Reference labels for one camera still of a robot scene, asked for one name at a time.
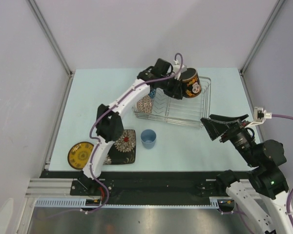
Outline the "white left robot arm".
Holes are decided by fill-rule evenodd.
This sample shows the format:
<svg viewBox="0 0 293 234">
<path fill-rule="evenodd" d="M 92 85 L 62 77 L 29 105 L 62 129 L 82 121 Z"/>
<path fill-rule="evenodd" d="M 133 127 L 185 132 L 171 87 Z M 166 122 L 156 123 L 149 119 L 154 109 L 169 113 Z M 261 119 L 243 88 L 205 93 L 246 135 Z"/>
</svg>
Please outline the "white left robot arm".
<svg viewBox="0 0 293 234">
<path fill-rule="evenodd" d="M 92 195 L 97 192 L 99 186 L 103 186 L 99 181 L 99 176 L 104 160 L 114 142 L 123 134 L 122 118 L 131 107 L 156 88 L 175 93 L 180 82 L 181 72 L 185 71 L 186 68 L 183 56 L 180 53 L 175 56 L 174 64 L 159 58 L 154 66 L 150 66 L 138 74 L 124 94 L 111 104 L 101 104 L 98 107 L 97 119 L 89 133 L 89 137 L 97 142 L 78 177 L 81 189 L 86 194 Z"/>
</svg>

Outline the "red black skull mug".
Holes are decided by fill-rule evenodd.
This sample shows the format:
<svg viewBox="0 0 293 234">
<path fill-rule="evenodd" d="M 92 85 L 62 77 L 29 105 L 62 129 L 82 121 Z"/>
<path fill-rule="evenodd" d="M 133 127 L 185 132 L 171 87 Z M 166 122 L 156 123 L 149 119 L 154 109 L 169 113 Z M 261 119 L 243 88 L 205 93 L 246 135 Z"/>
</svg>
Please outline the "red black skull mug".
<svg viewBox="0 0 293 234">
<path fill-rule="evenodd" d="M 188 68 L 181 73 L 182 94 L 184 98 L 195 98 L 202 92 L 202 87 L 197 70 Z"/>
</svg>

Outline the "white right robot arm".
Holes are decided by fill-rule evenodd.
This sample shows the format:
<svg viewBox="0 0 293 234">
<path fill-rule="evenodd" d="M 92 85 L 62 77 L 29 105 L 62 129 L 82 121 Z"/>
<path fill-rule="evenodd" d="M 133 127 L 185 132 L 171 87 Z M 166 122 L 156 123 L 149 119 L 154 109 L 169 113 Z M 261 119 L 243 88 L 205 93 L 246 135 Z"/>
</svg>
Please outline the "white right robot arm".
<svg viewBox="0 0 293 234">
<path fill-rule="evenodd" d="M 247 121 L 248 115 L 225 117 L 210 115 L 201 118 L 211 140 L 230 141 L 247 165 L 251 186 L 259 194 L 268 211 L 265 212 L 249 195 L 241 180 L 232 170 L 216 177 L 215 189 L 220 195 L 231 197 L 238 208 L 253 221 L 262 234 L 293 234 L 293 208 L 291 200 L 293 188 L 288 187 L 286 178 L 279 166 L 286 163 L 283 144 L 269 139 L 255 142 L 252 126 L 260 125 L 275 115 L 264 109 L 255 111 L 254 120 Z"/>
</svg>

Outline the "blue triangle pattern bowl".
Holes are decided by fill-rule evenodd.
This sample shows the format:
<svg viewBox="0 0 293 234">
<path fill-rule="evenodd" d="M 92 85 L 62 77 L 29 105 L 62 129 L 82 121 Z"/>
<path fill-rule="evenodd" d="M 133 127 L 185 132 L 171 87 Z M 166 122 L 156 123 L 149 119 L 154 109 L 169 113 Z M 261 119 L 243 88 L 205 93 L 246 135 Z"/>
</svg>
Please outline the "blue triangle pattern bowl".
<svg viewBox="0 0 293 234">
<path fill-rule="evenodd" d="M 156 96 L 156 89 L 153 89 L 149 92 L 148 96 L 151 98 L 151 99 L 154 99 L 155 96 Z"/>
</svg>

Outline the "light blue cup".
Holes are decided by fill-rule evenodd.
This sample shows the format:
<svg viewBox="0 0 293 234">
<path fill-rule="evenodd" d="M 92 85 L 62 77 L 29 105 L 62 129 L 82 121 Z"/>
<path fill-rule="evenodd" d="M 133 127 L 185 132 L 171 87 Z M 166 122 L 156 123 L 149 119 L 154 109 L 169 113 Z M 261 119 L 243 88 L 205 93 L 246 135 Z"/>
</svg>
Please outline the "light blue cup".
<svg viewBox="0 0 293 234">
<path fill-rule="evenodd" d="M 146 129 L 141 133 L 141 142 L 146 149 L 152 149 L 156 143 L 156 133 L 151 129 Z"/>
</svg>

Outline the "metal wire dish rack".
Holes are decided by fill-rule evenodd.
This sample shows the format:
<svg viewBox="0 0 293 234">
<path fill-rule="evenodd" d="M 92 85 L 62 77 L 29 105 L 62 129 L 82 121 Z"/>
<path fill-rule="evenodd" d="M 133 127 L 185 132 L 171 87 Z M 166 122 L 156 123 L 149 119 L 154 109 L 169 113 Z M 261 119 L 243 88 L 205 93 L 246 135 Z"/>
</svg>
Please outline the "metal wire dish rack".
<svg viewBox="0 0 293 234">
<path fill-rule="evenodd" d="M 138 112 L 134 105 L 132 110 L 135 116 L 177 125 L 203 127 L 200 119 L 210 114 L 211 79 L 203 76 L 199 79 L 202 92 L 197 97 L 177 100 L 166 96 L 161 89 L 157 89 L 156 96 L 152 99 L 151 114 Z"/>
</svg>

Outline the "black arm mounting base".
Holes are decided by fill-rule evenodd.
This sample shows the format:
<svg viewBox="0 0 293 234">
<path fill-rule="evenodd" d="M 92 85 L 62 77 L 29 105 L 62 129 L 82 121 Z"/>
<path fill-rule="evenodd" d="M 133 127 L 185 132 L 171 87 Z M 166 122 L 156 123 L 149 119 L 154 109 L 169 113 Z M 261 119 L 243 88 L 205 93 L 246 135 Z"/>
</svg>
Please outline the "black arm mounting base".
<svg viewBox="0 0 293 234">
<path fill-rule="evenodd" d="M 98 196 L 108 205 L 190 206 L 207 205 L 211 197 L 227 197 L 211 172 L 102 172 L 99 186 L 86 190 L 78 182 L 80 172 L 43 171 L 41 178 L 75 179 L 71 195 Z"/>
</svg>

